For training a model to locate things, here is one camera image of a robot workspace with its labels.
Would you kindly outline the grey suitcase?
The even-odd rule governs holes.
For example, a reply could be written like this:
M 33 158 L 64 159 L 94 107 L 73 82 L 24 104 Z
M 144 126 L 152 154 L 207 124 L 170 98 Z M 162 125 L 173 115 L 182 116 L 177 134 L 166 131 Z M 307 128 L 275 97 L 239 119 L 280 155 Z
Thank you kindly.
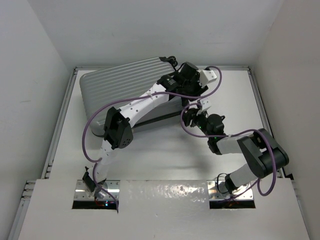
M 137 98 L 148 91 L 163 75 L 174 72 L 173 56 L 152 57 L 133 61 L 111 68 L 85 73 L 79 79 L 86 121 L 83 120 L 82 133 L 90 117 L 106 104 L 117 100 Z M 90 123 L 91 131 L 98 137 L 103 136 L 105 117 L 110 106 L 101 111 Z M 175 97 L 146 114 L 140 121 L 151 120 L 181 110 L 181 100 Z

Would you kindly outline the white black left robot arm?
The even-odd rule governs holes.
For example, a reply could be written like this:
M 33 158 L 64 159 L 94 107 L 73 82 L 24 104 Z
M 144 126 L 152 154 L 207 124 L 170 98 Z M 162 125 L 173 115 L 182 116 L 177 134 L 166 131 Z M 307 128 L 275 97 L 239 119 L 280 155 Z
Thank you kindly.
M 174 56 L 154 57 L 85 74 L 80 90 L 87 116 L 81 136 L 84 157 L 93 164 L 83 181 L 93 193 L 100 191 L 107 167 L 118 149 L 133 141 L 133 128 L 159 106 L 179 97 L 185 101 L 203 98 L 210 81 L 217 77 L 209 70 L 199 70 L 190 62 L 177 68 Z M 97 159 L 86 150 L 88 129 L 103 137 Z

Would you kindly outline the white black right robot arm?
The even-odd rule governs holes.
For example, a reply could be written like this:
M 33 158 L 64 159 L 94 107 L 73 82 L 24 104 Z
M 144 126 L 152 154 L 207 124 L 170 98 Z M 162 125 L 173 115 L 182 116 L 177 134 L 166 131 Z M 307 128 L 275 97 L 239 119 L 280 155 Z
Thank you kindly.
M 289 164 L 287 152 L 264 128 L 225 134 L 224 119 L 223 115 L 208 114 L 197 104 L 187 105 L 180 114 L 182 128 L 198 127 L 212 153 L 241 154 L 246 161 L 239 169 L 227 173 L 224 182 L 217 183 L 219 193 L 233 196 L 239 187 L 251 182 L 259 185 L 263 178 L 272 175 L 269 189 L 266 192 L 258 190 L 261 196 L 268 196 L 275 187 L 278 169 Z

